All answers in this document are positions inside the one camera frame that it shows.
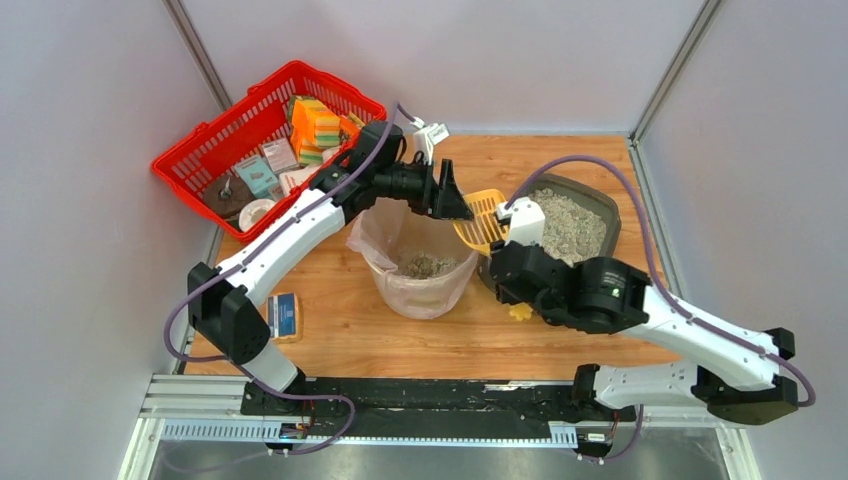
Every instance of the brown round object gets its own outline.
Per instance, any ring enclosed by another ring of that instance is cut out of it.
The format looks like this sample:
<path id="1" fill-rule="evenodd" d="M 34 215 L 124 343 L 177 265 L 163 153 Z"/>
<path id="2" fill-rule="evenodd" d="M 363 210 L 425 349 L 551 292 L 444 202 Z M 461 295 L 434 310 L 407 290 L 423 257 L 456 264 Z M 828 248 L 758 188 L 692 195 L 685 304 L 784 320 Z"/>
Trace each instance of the brown round object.
<path id="1" fill-rule="evenodd" d="M 238 221 L 241 209 L 253 200 L 255 197 L 244 180 L 229 173 L 216 178 L 203 192 L 203 203 L 216 215 L 228 220 L 235 216 Z"/>

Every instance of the plastic bag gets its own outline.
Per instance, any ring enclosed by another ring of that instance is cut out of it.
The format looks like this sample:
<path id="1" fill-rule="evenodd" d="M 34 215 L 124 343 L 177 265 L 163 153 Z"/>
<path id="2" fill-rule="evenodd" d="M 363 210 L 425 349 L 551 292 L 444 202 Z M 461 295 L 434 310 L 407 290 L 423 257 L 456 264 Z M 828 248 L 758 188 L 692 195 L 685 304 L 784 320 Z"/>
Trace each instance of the plastic bag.
<path id="1" fill-rule="evenodd" d="M 385 198 L 359 215 L 347 246 L 365 258 L 386 304 L 409 318 L 447 313 L 459 301 L 477 263 L 477 253 L 462 243 L 451 222 L 416 215 L 406 202 Z M 396 262 L 410 252 L 456 258 L 459 265 L 424 280 L 399 275 Z"/>

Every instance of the gray floor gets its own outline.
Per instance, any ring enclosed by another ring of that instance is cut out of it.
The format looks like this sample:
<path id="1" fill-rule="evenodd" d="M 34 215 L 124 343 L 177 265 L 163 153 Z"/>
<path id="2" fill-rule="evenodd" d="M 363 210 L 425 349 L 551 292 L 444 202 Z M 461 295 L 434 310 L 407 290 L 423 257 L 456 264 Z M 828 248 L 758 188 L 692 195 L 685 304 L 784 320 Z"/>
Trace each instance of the gray floor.
<path id="1" fill-rule="evenodd" d="M 618 445 L 630 432 L 619 432 Z M 159 452 L 183 468 L 226 463 L 261 452 L 255 443 L 162 443 Z M 227 470 L 179 474 L 164 465 L 157 480 L 171 479 L 333 479 L 333 480 L 478 480 L 478 479 L 727 479 L 715 432 L 710 429 L 643 431 L 628 457 L 600 467 L 578 462 L 570 451 L 544 449 L 375 447 L 335 445 L 303 457 L 261 457 Z"/>

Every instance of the black and white robotic arm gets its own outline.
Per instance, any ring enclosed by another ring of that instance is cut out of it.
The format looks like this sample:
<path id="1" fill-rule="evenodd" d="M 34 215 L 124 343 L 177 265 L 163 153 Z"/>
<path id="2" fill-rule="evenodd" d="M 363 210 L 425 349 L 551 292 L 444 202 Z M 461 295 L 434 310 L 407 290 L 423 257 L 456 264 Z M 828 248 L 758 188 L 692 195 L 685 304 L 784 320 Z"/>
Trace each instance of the black and white robotic arm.
<path id="1" fill-rule="evenodd" d="M 375 149 L 385 122 L 366 126 L 356 147 L 323 169 L 295 205 L 244 250 L 216 269 L 200 263 L 188 278 L 193 292 L 221 272 L 243 267 L 189 303 L 192 326 L 232 363 L 276 391 L 285 391 L 302 372 L 274 345 L 257 307 L 310 250 L 370 208 L 378 197 L 406 200 L 413 212 L 439 219 L 470 219 L 471 210 L 443 160 L 435 181 L 426 155 L 397 161 L 403 132 L 391 133 L 372 163 L 337 188 Z M 332 198 L 314 206 L 328 192 Z M 621 334 L 677 352 L 683 360 L 665 365 L 620 368 L 584 365 L 576 372 L 572 401 L 620 410 L 633 405 L 705 405 L 737 423 L 763 424 L 798 408 L 797 385 L 780 376 L 765 354 L 794 355 L 791 332 L 746 330 L 678 300 L 700 319 L 761 347 L 749 349 L 686 320 L 670 306 L 649 277 L 616 259 L 596 257 L 573 267 L 539 245 L 544 215 L 522 198 L 499 219 L 510 224 L 505 242 L 493 245 L 490 273 L 501 303 L 527 303 L 548 324 L 587 334 Z M 300 214 L 308 209 L 306 215 Z M 289 225 L 282 235 L 276 232 Z"/>

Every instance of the wooden tabletop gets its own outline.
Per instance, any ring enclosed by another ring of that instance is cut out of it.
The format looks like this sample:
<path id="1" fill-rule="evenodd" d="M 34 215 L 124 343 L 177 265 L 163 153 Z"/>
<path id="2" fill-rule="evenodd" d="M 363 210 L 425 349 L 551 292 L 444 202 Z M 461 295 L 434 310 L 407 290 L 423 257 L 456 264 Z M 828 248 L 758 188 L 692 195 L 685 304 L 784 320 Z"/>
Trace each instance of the wooden tabletop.
<path id="1" fill-rule="evenodd" d="M 501 190 L 507 198 L 539 166 L 564 155 L 603 157 L 636 183 L 622 137 L 452 136 L 436 158 L 454 160 L 466 192 Z M 568 164 L 551 170 L 596 188 L 618 203 L 621 235 L 615 257 L 647 268 L 636 210 L 616 178 L 601 167 Z M 587 335 L 550 327 L 538 317 L 517 322 L 472 276 L 457 305 L 434 320 L 412 320 L 389 309 L 361 255 L 345 246 L 350 228 L 325 240 L 278 285 L 295 292 L 303 316 L 303 339 L 279 348 L 308 376 L 567 380 L 586 363 L 616 366 L 671 362 L 679 357 L 623 336 Z M 242 248 L 224 237 L 220 262 Z M 265 314 L 264 306 L 260 308 Z M 200 335 L 191 354 L 218 353 Z M 186 367 L 187 374 L 238 374 L 226 362 Z"/>

